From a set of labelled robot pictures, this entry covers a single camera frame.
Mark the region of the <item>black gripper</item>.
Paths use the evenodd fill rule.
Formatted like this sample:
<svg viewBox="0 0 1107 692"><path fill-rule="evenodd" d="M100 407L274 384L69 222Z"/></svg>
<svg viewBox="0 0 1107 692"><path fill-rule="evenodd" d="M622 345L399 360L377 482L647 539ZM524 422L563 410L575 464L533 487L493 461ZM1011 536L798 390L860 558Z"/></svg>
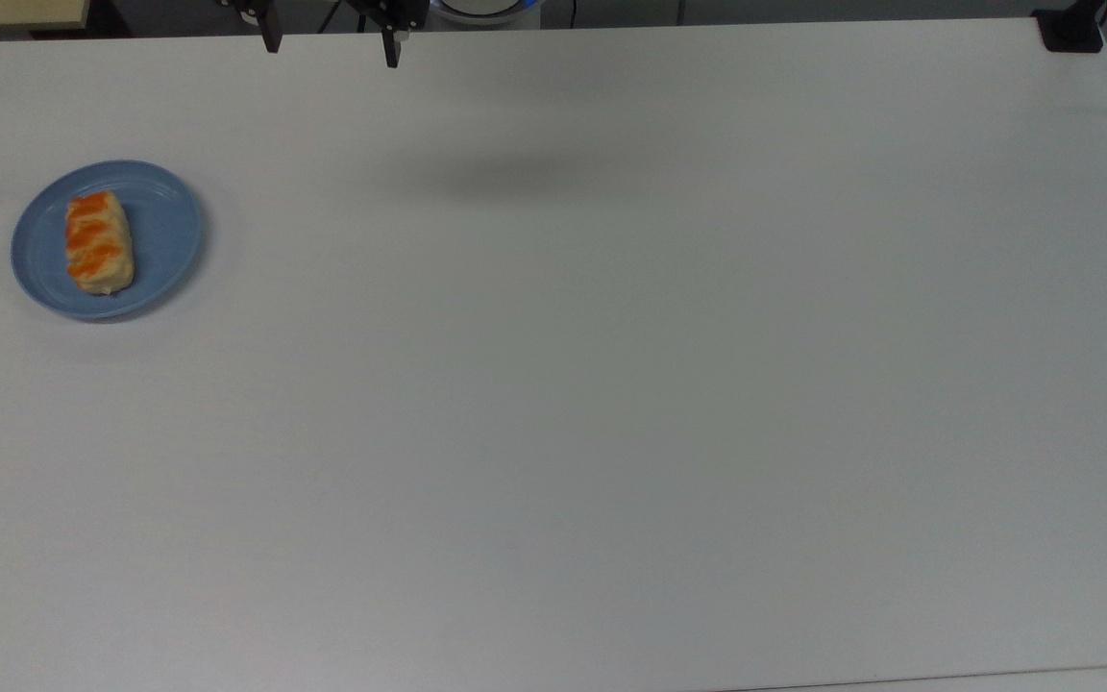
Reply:
<svg viewBox="0 0 1107 692"><path fill-rule="evenodd" d="M426 25L427 1L223 1L247 25L258 25L265 49L280 52L284 32L369 32L381 28L387 68L400 64L403 31Z"/></svg>

